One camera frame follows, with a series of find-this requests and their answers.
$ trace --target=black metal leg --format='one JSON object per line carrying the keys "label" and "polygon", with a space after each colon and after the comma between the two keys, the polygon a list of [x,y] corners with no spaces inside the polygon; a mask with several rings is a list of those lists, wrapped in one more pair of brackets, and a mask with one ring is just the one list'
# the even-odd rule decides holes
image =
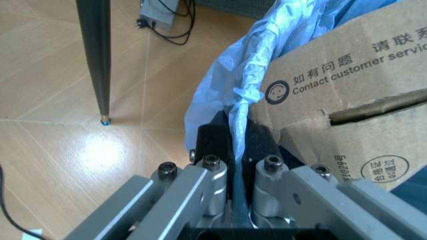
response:
{"label": "black metal leg", "polygon": [[110,124],[111,30],[110,0],[76,0],[87,65],[101,114]]}

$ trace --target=blue plastic bag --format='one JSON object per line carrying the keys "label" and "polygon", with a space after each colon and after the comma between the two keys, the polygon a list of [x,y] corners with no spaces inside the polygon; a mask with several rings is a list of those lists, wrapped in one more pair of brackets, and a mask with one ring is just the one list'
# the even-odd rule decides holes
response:
{"label": "blue plastic bag", "polygon": [[210,66],[185,115],[185,145],[188,150],[194,149],[199,126],[209,123],[218,111],[225,110],[236,164],[233,222],[237,225],[250,225],[241,158],[245,151],[249,106],[264,97],[259,89],[270,62],[352,18],[394,2],[277,0],[244,37],[228,47]]}

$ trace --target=black screw head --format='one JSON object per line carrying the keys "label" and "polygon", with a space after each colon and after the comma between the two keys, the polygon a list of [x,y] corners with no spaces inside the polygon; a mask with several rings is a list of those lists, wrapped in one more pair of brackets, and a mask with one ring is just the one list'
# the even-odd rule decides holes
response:
{"label": "black screw head", "polygon": [[311,169],[313,169],[317,174],[326,180],[331,177],[331,171],[329,171],[329,168],[325,165],[314,164],[311,166]]}
{"label": "black screw head", "polygon": [[268,155],[264,159],[264,169],[267,172],[275,173],[281,169],[283,166],[283,160],[281,157],[276,155]]}
{"label": "black screw head", "polygon": [[203,157],[203,167],[211,170],[211,171],[215,171],[218,170],[220,168],[220,163],[221,160],[218,156],[216,155],[206,155]]}
{"label": "black screw head", "polygon": [[158,166],[158,178],[173,180],[177,176],[177,165],[171,161],[165,161]]}

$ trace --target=wooden floor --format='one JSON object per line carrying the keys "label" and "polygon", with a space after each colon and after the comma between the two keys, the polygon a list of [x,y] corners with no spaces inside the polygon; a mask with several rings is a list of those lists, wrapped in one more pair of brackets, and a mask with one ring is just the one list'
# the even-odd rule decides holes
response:
{"label": "wooden floor", "polygon": [[[26,228],[63,239],[134,174],[188,163],[184,115],[215,58],[254,20],[197,8],[189,43],[135,29],[140,0],[111,0],[111,117],[99,123],[73,0],[0,0],[0,164]],[[184,32],[177,18],[172,33]],[[0,239],[20,240],[0,214]]]}

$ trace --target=cardboard box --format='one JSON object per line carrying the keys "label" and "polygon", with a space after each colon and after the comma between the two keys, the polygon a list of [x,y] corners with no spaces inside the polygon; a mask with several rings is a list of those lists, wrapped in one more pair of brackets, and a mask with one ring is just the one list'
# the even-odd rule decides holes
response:
{"label": "cardboard box", "polygon": [[273,61],[251,118],[306,164],[395,188],[427,164],[425,9],[392,4]]}

